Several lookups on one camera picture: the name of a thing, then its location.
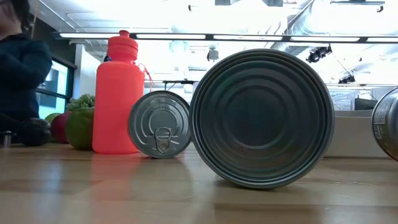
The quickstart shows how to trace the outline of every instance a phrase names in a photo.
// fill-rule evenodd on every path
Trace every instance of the dark jacket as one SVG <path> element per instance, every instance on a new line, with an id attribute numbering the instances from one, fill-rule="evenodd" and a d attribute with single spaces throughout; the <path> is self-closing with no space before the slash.
<path id="1" fill-rule="evenodd" d="M 52 66 L 49 47 L 17 34 L 0 40 L 0 113 L 23 121 L 39 117 L 35 89 Z"/>

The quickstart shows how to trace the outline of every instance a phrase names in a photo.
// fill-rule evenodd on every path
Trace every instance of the silver can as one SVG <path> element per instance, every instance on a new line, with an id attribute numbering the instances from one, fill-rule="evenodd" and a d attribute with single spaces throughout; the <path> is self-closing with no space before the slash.
<path id="1" fill-rule="evenodd" d="M 380 148 L 398 161 L 398 88 L 385 94 L 372 113 L 373 136 Z"/>
<path id="2" fill-rule="evenodd" d="M 169 91 L 153 91 L 132 107 L 129 135 L 144 154 L 166 159 L 181 153 L 191 142 L 189 105 Z"/>
<path id="3" fill-rule="evenodd" d="M 218 175 L 271 189 L 308 173 L 330 144 L 329 92 L 305 62 L 284 52 L 246 50 L 212 67 L 194 92 L 195 147 Z"/>

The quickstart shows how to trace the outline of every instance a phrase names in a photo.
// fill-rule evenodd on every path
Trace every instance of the wooden table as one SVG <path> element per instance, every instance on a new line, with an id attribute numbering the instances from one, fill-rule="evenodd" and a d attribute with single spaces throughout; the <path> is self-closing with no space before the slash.
<path id="1" fill-rule="evenodd" d="M 4 224 L 398 223 L 398 162 L 325 159 L 276 190 L 215 175 L 193 146 L 175 159 L 67 145 L 0 150 Z"/>

